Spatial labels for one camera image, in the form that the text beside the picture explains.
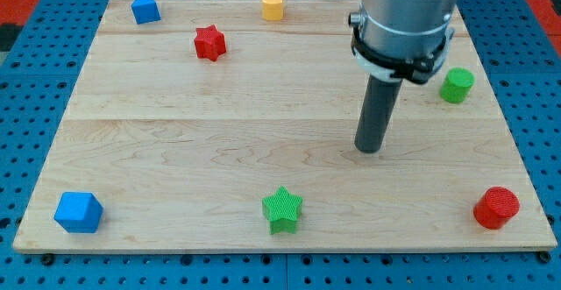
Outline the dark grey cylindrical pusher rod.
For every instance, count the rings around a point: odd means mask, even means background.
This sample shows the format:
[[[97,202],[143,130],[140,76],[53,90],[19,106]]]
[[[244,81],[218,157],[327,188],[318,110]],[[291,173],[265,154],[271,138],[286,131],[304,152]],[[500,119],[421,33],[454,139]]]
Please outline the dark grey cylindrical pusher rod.
[[[402,80],[369,76],[354,140],[359,151],[376,153],[380,150],[401,84]]]

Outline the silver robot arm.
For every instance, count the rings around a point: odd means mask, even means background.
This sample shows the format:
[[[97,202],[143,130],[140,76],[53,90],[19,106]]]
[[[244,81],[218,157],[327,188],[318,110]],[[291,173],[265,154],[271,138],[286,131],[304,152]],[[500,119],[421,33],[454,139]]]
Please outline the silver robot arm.
[[[457,0],[361,0],[350,13],[352,54],[368,81],[354,144],[380,150],[403,81],[426,84],[444,64]]]

